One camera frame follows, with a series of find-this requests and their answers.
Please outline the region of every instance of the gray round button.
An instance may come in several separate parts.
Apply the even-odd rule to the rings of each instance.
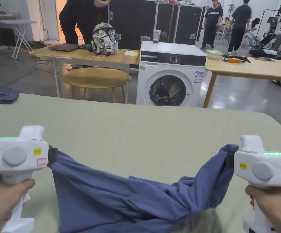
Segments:
[[[254,176],[261,181],[269,181],[274,176],[274,170],[264,161],[257,162],[253,165]]]
[[[2,157],[9,166],[15,167],[25,161],[27,153],[21,146],[13,146],[4,151]]]

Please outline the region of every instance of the black t-shirt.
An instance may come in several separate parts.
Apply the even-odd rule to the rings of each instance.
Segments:
[[[107,22],[108,8],[97,8],[94,0],[68,0],[60,13],[60,20],[82,27],[95,27],[101,22]]]
[[[223,16],[222,8],[217,7],[213,9],[211,7],[204,16],[205,18],[207,18],[205,27],[216,27],[220,16]]]
[[[243,4],[234,11],[232,17],[234,18],[234,29],[245,29],[247,20],[252,18],[252,8],[247,4]]]

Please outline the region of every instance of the white handheld gripper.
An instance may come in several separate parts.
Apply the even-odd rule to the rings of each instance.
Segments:
[[[42,126],[25,126],[19,137],[0,138],[0,173],[6,184],[18,184],[32,177],[33,171],[48,164],[49,145],[42,140]],[[29,233],[34,230],[33,218],[21,218],[22,206],[29,200],[24,195],[12,210],[11,219],[1,233]]]
[[[261,138],[241,136],[240,150],[234,154],[234,173],[259,188],[281,187],[281,152],[265,151]],[[247,233],[276,233],[254,200],[255,221],[244,221]]]

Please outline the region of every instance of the washing machine control panel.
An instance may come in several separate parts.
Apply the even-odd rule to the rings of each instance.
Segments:
[[[187,66],[205,66],[206,56],[179,55],[159,52],[141,51],[141,61]]]

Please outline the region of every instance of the orange tool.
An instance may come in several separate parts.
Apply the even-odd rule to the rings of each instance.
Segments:
[[[241,63],[241,59],[234,59],[234,58],[228,58],[228,62],[230,63]]]

